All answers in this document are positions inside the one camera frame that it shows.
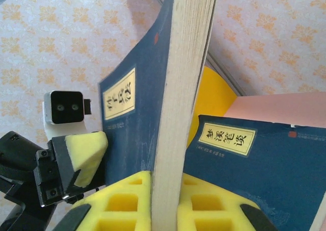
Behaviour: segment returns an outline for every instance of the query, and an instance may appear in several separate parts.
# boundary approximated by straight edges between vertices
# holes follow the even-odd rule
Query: yellow object
[[[240,204],[259,209],[248,199],[184,173],[178,231],[255,231]]]
[[[199,115],[223,116],[236,99],[236,94],[214,70],[204,67],[195,103],[187,147],[199,125]]]
[[[150,171],[141,171],[78,202],[91,208],[77,231],[151,231]]]
[[[66,136],[66,145],[73,170],[80,173],[74,183],[86,187],[93,179],[107,149],[104,132]]]

